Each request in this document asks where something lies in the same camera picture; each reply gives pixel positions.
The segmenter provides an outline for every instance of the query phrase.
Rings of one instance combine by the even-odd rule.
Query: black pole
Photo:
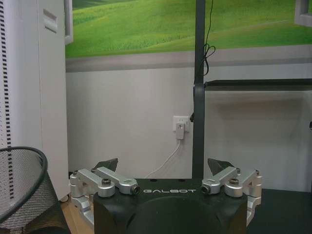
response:
[[[192,178],[204,177],[204,44],[206,0],[196,0],[195,81]]]

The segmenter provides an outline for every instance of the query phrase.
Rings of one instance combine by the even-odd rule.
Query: black wire mesh basket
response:
[[[0,234],[70,234],[47,173],[34,148],[0,149]]]

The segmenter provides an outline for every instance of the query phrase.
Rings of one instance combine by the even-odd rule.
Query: electrical socket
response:
[[[184,131],[188,133],[190,131],[190,117],[189,116],[174,116],[173,117],[173,131],[176,131],[176,124],[184,123]]]

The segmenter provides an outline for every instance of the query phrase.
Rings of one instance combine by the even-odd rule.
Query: silver bracket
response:
[[[80,215],[84,221],[86,221],[92,228],[94,228],[94,216],[91,210],[89,200],[85,197],[72,197],[71,201],[80,210]]]
[[[213,177],[202,180],[202,192],[207,195],[219,193],[222,186],[228,196],[241,197],[243,193],[248,196],[248,226],[254,217],[256,206],[261,204],[262,176],[260,172],[227,167]]]
[[[111,197],[115,194],[115,186],[122,194],[136,195],[140,191],[135,179],[125,178],[105,167],[97,168],[94,173],[81,169],[70,175],[72,202],[91,227],[94,227],[94,216],[86,196],[92,198],[97,193],[100,197]]]
[[[95,174],[101,178],[110,179],[119,188],[122,194],[136,195],[140,192],[140,187],[137,181],[133,178],[126,178],[122,175],[113,172],[106,167],[99,167],[95,170]]]
[[[227,167],[223,171],[214,175],[211,178],[202,180],[202,190],[206,194],[218,194],[220,188],[231,178],[237,176],[237,169],[235,167]]]

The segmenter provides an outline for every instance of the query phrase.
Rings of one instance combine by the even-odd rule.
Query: grass mural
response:
[[[68,58],[194,50],[195,0],[73,0],[73,8]],[[218,49],[312,44],[312,28],[296,25],[294,11],[295,0],[214,1],[210,42]]]

